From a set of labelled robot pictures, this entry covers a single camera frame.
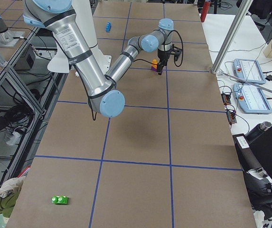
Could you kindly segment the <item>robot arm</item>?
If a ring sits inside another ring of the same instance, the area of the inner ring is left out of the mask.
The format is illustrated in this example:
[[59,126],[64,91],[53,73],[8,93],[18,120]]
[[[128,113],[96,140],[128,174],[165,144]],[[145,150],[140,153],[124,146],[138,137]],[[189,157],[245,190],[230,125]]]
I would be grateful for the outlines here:
[[161,19],[150,34],[133,37],[125,50],[111,64],[111,56],[98,47],[91,5],[88,0],[26,0],[25,23],[53,32],[57,48],[72,65],[85,87],[93,112],[116,117],[124,109],[124,95],[117,82],[141,51],[169,51],[174,22]]

